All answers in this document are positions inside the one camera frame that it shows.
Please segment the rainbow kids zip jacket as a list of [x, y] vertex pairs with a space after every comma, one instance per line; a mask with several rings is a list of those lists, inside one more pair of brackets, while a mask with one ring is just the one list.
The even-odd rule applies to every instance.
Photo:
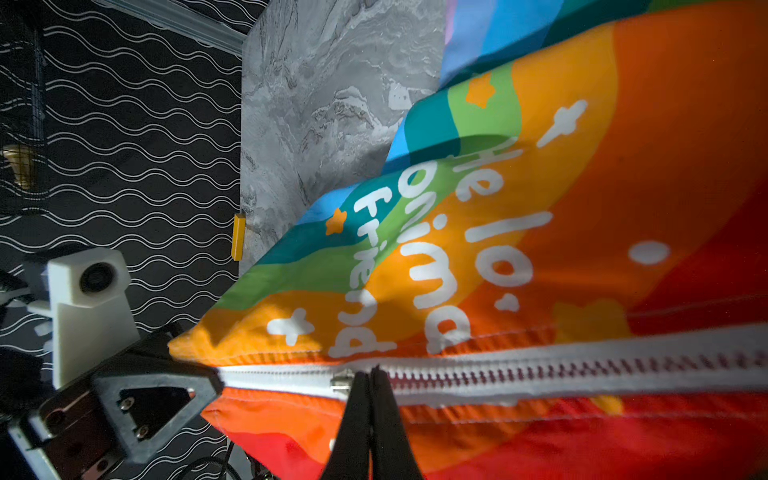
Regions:
[[534, 3], [190, 331], [204, 418], [321, 479], [356, 373], [423, 479], [767, 474], [767, 5]]

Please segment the brass fitting in basket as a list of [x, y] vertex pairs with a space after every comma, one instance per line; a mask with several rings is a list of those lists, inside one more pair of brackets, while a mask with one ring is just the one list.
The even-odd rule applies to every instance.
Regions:
[[10, 144], [2, 147], [1, 154], [14, 172], [15, 183], [23, 190], [32, 190], [36, 179], [34, 149], [28, 145]]

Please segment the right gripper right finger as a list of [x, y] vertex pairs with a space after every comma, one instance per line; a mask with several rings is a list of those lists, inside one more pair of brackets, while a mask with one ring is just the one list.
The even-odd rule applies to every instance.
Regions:
[[409, 444], [389, 376], [375, 367], [369, 381], [373, 478], [422, 480], [423, 475]]

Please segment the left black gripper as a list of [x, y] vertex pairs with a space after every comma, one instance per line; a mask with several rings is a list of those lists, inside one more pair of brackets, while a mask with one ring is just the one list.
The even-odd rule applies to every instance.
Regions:
[[62, 389], [41, 361], [1, 351], [1, 476], [104, 479], [146, 464], [223, 392], [213, 368], [169, 360], [164, 327]]

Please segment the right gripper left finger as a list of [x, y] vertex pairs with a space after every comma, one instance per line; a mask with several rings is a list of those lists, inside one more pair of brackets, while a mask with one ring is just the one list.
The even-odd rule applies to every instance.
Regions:
[[322, 480], [369, 478], [371, 411], [369, 375], [356, 373]]

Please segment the yellow block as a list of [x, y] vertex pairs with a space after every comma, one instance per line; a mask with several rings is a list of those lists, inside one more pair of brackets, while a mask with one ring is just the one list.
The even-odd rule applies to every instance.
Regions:
[[246, 233], [246, 216], [238, 212], [233, 217], [233, 231], [231, 244], [231, 258], [234, 261], [241, 261], [244, 252], [244, 240]]

